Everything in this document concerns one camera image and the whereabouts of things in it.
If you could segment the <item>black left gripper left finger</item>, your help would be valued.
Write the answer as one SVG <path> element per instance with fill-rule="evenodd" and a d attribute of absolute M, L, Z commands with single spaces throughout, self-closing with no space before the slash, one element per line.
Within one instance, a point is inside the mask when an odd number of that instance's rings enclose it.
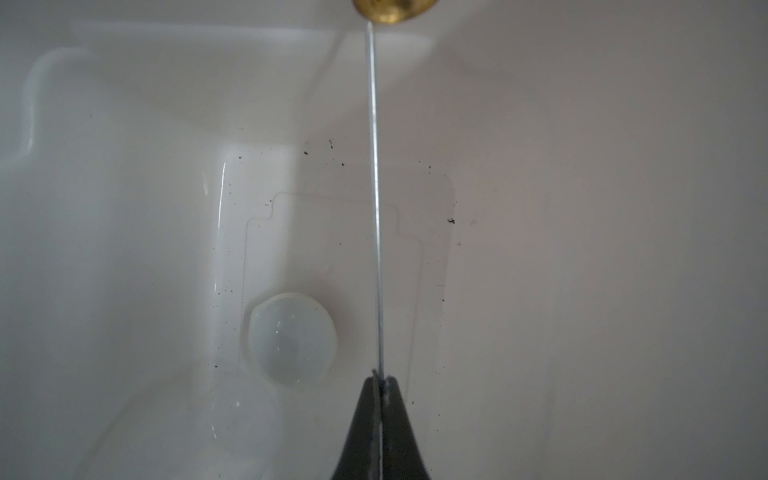
<path fill-rule="evenodd" d="M 381 455 L 380 380 L 366 378 L 332 480 L 378 480 Z"/>

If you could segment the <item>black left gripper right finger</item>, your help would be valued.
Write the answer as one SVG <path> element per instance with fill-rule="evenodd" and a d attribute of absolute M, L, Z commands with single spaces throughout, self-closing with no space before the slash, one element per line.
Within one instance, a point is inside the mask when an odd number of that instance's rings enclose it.
<path fill-rule="evenodd" d="M 384 480 L 429 480 L 397 380 L 388 376 L 381 388 L 381 468 Z"/>

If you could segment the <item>small white ceramic dish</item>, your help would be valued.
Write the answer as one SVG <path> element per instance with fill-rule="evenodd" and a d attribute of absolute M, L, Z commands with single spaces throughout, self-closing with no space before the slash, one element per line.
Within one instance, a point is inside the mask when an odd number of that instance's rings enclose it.
<path fill-rule="evenodd" d="M 338 339 L 322 304 L 308 295 L 288 292 L 253 307 L 247 345 L 268 380 L 298 387 L 316 384 L 328 374 Z"/>

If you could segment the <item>white plastic storage bin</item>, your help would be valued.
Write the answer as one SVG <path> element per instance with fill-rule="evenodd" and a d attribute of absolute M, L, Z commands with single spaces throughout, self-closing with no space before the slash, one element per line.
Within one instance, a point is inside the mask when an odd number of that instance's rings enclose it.
<path fill-rule="evenodd" d="M 767 5 L 440 1 L 375 29 L 384 372 L 434 479 L 767 475 Z M 350 1 L 1 5 L 1 475 L 326 479 L 377 370 Z M 317 300 L 318 383 L 253 307 Z M 269 458 L 209 438 L 261 380 Z"/>

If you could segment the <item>glass stirring rod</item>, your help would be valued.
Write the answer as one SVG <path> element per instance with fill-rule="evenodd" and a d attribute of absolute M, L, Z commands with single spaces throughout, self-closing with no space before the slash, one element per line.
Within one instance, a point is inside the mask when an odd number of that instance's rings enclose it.
<path fill-rule="evenodd" d="M 381 200 L 380 200 L 380 169 L 379 169 L 379 139 L 378 139 L 378 105 L 377 105 L 377 70 L 375 27 L 368 21 L 365 31 L 366 68 L 368 79 L 368 119 L 370 138 L 370 170 L 373 208 L 373 247 L 376 284 L 376 322 L 378 360 L 377 372 L 380 382 L 385 379 L 384 359 L 384 299 L 382 278 L 382 243 L 381 243 Z"/>

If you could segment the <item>small glass jar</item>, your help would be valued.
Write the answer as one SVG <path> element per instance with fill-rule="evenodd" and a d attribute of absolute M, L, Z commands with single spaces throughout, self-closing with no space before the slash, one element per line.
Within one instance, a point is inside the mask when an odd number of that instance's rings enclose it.
<path fill-rule="evenodd" d="M 227 372 L 206 395 L 209 438 L 239 457 L 272 457 L 282 437 L 279 408 L 267 386 L 244 373 Z"/>

